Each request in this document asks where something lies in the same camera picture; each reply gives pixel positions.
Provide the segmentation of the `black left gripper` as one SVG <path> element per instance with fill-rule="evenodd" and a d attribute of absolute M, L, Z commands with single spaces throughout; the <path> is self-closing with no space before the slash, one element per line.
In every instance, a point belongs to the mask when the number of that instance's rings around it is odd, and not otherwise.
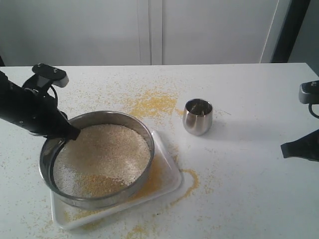
<path fill-rule="evenodd" d="M 35 129 L 31 132 L 45 136 L 49 139 L 64 138 L 76 140 L 80 129 L 74 127 L 64 112 L 58 109 L 58 96 L 55 85 L 47 83 L 43 87 L 36 85 L 36 76 L 31 76 L 24 84 L 25 90 L 31 90 L 34 94 L 34 102 L 31 119 Z"/>

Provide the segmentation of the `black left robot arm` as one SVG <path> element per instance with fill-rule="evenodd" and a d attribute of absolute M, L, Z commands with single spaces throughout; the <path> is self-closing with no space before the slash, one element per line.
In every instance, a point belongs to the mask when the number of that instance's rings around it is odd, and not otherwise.
<path fill-rule="evenodd" d="M 58 109 L 57 98 L 48 94 L 54 83 L 68 84 L 67 74 L 57 68 L 35 70 L 22 87 L 0 73 L 0 118 L 49 139 L 76 140 L 80 129 L 71 125 L 66 114 Z"/>

